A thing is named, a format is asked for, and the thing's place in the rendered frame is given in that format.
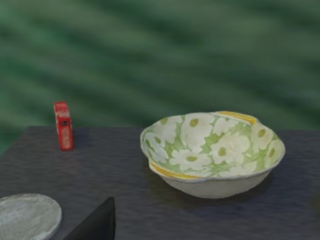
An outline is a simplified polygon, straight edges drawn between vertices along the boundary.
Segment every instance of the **round lid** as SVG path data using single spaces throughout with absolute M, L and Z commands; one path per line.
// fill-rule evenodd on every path
M 1 240 L 48 240 L 62 219 L 62 210 L 52 198 L 18 194 L 0 199 Z

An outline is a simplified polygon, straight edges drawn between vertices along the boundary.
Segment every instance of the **bowl rim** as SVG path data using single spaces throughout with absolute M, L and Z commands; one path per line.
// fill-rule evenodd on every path
M 224 112 L 224 111 L 216 111 L 216 112 L 191 112 L 191 113 L 186 113 L 186 114 L 180 114 L 180 115 L 172 115 L 172 116 L 168 116 L 168 117 L 165 117 L 165 118 L 171 118 L 171 117 L 178 117 L 178 116 L 185 116 L 185 115 L 188 115 L 188 114 L 215 114 L 216 116 L 221 116 L 221 117 L 226 117 L 226 118 L 234 118 L 232 116 L 226 116 L 226 115 L 223 115 L 223 114 L 219 114 L 219 112 Z M 234 118 L 235 120 L 239 121 L 239 122 L 243 122 L 244 120 L 242 119 L 238 119 L 238 118 Z M 257 121 L 256 123 L 257 124 L 261 124 L 263 126 L 265 126 L 264 124 L 262 124 L 257 118 L 255 118 Z M 179 182 L 187 182 L 187 183 L 199 183 L 199 182 L 206 182 L 206 181 L 210 181 L 210 180 L 215 180 L 215 181 L 232 181 L 232 180 L 240 180 L 240 179 L 248 179 L 248 178 L 253 178 L 255 176 L 259 176 L 259 175 L 263 175 L 264 173 L 267 173 L 267 172 L 271 172 L 275 167 L 277 167 L 280 162 L 282 161 L 282 159 L 284 158 L 285 154 L 286 154 L 286 146 L 284 144 L 284 142 L 282 141 L 282 139 L 280 139 L 278 137 L 278 139 L 282 142 L 283 144 L 283 152 L 281 154 L 281 156 L 278 158 L 278 161 L 268 167 L 268 168 L 265 168 L 263 170 L 260 170 L 260 171 L 256 171 L 256 172 L 253 172 L 253 173 L 250 173 L 250 174 L 246 174 L 246 175 L 238 175 L 238 176 L 195 176 L 195 175 L 189 175 L 189 174 L 184 174 L 182 173 L 182 175 L 185 175 L 185 176 L 189 176 L 189 177 L 192 177 L 192 178 L 181 178 L 181 177 L 177 177 L 177 176 L 167 176 L 167 175 L 164 175 L 160 172 L 158 172 L 157 170 L 155 170 L 150 162 L 151 160 L 149 159 L 149 157 L 147 156 L 147 154 L 144 152 L 143 150 L 143 147 L 142 147 L 142 138 L 143 138 L 143 135 L 145 134 L 145 132 L 151 128 L 152 126 L 154 126 L 156 123 L 158 123 L 160 120 L 157 120 L 156 122 L 154 122 L 153 124 L 149 125 L 148 127 L 146 127 L 145 129 L 142 130 L 142 132 L 140 133 L 140 148 L 143 152 L 143 154 L 147 157 L 148 159 L 148 165 L 149 165 L 149 168 L 150 170 L 152 170 L 152 172 L 154 172 L 155 174 L 159 175 L 160 177 L 162 178 L 166 178 L 166 179 L 171 179 L 171 180 L 175 180 L 175 181 L 179 181 Z M 152 163 L 154 165 L 156 165 L 158 168 L 163 168 L 165 169 L 164 167 L 161 167 L 161 166 L 158 166 L 157 163 L 155 163 L 154 161 L 152 161 Z

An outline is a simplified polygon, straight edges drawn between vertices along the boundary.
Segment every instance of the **green floral pattern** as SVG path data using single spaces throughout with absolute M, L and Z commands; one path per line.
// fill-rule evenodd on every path
M 268 127 L 217 113 L 171 116 L 146 128 L 144 154 L 173 173 L 233 177 L 274 166 L 285 146 Z

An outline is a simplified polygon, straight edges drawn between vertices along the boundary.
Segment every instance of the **blurred green backdrop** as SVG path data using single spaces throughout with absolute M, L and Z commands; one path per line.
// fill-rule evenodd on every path
M 229 110 L 320 126 L 320 2 L 1 0 L 0 151 L 27 126 Z

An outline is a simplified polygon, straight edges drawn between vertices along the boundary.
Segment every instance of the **black pointed object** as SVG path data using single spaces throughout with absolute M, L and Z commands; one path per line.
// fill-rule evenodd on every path
M 109 197 L 66 236 L 64 240 L 114 240 L 115 232 L 115 199 Z

